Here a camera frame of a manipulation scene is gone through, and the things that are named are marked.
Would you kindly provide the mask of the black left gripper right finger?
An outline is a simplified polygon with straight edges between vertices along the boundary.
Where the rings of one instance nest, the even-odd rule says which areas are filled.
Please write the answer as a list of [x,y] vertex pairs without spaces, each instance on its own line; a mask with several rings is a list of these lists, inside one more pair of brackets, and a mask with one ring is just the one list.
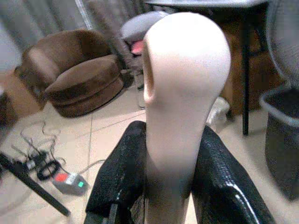
[[247,171],[208,126],[202,134],[192,197],[199,224],[275,223]]

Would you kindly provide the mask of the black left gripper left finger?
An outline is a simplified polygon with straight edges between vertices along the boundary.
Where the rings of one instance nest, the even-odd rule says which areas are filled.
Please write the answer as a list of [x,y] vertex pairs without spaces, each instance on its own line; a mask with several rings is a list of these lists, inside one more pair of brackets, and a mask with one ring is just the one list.
[[145,222],[146,154],[146,123],[133,121],[98,171],[85,223]]

